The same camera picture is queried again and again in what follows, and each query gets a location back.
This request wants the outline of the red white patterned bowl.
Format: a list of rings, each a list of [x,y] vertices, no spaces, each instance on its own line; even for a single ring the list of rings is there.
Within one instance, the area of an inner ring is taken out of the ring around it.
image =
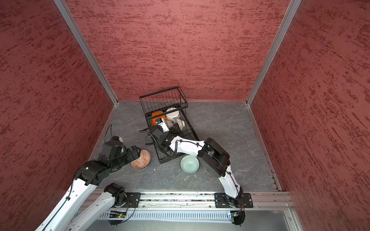
[[[174,123],[177,124],[179,126],[179,129],[181,131],[183,131],[185,128],[186,128],[186,124],[183,120],[181,120],[180,118],[176,118],[174,119]]]

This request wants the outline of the left controller board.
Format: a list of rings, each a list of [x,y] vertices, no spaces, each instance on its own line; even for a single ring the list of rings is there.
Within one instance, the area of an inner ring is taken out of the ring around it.
[[[110,211],[107,221],[110,224],[110,226],[118,226],[119,224],[125,221],[126,215],[127,212]]]

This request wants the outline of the controller board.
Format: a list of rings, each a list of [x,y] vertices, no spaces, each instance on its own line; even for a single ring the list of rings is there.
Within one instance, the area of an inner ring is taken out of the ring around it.
[[[127,212],[110,211],[107,221],[110,224],[110,226],[118,226],[119,224],[125,221],[126,215]]]
[[[232,224],[241,226],[242,223],[245,221],[245,212],[230,212],[229,218]]]

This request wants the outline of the right controller board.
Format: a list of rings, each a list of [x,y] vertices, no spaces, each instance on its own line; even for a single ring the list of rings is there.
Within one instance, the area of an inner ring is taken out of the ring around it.
[[[245,221],[245,212],[230,212],[229,218],[232,224],[241,226],[242,223]]]

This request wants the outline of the green white patterned bowl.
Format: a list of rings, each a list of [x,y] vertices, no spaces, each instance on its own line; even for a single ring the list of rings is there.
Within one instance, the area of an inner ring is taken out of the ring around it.
[[[173,127],[173,122],[171,122],[170,120],[165,120],[164,123],[165,123],[165,125],[167,126],[168,129]]]

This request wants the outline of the orange patterned bowl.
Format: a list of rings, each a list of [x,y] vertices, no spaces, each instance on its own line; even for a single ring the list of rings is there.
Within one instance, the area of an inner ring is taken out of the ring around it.
[[[148,150],[141,150],[140,157],[131,163],[135,169],[144,169],[149,166],[151,162],[151,154]]]

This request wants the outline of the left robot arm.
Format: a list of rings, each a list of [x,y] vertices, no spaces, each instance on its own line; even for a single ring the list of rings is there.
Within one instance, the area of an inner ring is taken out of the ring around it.
[[[38,231],[83,231],[103,212],[111,207],[130,207],[125,189],[115,183],[108,185],[98,199],[76,218],[75,213],[83,202],[111,173],[120,170],[141,156],[142,150],[133,145],[105,144],[96,160],[86,162],[74,175],[65,195],[47,218],[37,227]]]

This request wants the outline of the pale green glazed bowl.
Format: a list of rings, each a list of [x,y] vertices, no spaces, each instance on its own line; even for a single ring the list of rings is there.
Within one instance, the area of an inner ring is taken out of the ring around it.
[[[194,174],[199,169],[199,161],[196,157],[187,155],[181,159],[180,168],[186,174]]]

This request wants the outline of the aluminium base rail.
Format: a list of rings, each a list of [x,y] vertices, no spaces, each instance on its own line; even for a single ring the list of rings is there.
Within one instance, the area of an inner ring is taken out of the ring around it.
[[[93,191],[75,213],[76,218],[93,204],[103,190]],[[207,191],[141,191],[126,192],[137,196],[136,208],[111,207],[98,219],[108,219],[110,211],[127,212],[125,221],[160,220],[229,223],[230,212],[281,211],[290,231],[301,231],[298,215],[288,192],[244,192],[238,206],[231,206],[224,193]]]

